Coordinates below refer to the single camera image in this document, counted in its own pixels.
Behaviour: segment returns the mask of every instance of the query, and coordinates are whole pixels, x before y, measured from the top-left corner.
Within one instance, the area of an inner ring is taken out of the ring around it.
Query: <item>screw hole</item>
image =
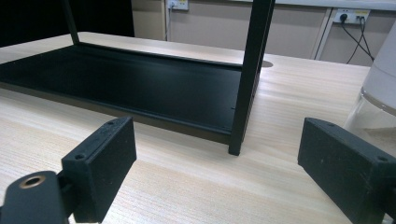
[[[84,154],[78,154],[78,155],[75,157],[76,160],[82,160],[82,159],[84,159],[84,158],[85,158],[85,155],[84,155]]]
[[[24,181],[22,181],[20,183],[20,188],[21,189],[33,188],[33,187],[38,186],[41,183],[43,183],[45,179],[46,179],[46,177],[43,175],[32,176],[32,177],[27,178]]]
[[[388,161],[388,159],[387,158],[385,158],[385,157],[382,157],[382,156],[379,156],[379,157],[377,157],[380,161]]]

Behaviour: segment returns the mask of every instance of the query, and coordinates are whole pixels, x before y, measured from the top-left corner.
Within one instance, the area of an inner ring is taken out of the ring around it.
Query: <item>wooden desk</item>
[[[242,62],[243,55],[110,35],[81,39],[232,63]],[[70,44],[62,36],[0,49],[0,63]],[[350,223],[297,165],[297,154],[304,118],[343,125],[369,68],[275,55],[265,55],[265,61],[274,66],[262,69],[241,155],[136,123],[138,159],[105,223]],[[61,158],[110,119],[0,89],[0,203],[17,178],[59,172]]]

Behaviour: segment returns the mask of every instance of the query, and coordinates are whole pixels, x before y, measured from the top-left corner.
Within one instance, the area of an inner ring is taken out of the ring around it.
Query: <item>wall socket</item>
[[[189,10],[189,0],[168,0],[168,8]]]
[[[347,14],[346,23],[361,24],[359,17],[364,17],[365,21],[367,21],[367,18],[369,18],[370,10],[338,8],[337,14],[335,14],[333,22],[341,22],[340,17],[343,14]]]

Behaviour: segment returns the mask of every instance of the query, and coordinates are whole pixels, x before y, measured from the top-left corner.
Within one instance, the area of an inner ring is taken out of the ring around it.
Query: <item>wood grain surface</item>
[[[81,40],[228,63],[241,63],[243,56],[110,35],[84,33]],[[0,63],[70,44],[61,36],[3,48]],[[304,118],[343,125],[369,68],[275,55],[264,60],[273,66],[262,69],[241,155],[135,123],[137,161],[104,223],[350,223],[297,164],[297,154]],[[23,175],[59,172],[61,158],[110,119],[0,89],[0,203]]]

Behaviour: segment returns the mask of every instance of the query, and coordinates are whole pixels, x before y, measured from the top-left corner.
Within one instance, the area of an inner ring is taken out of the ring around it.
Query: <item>dark background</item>
[[[134,36],[131,0],[70,0],[79,32]],[[0,0],[0,48],[69,34],[61,0]]]

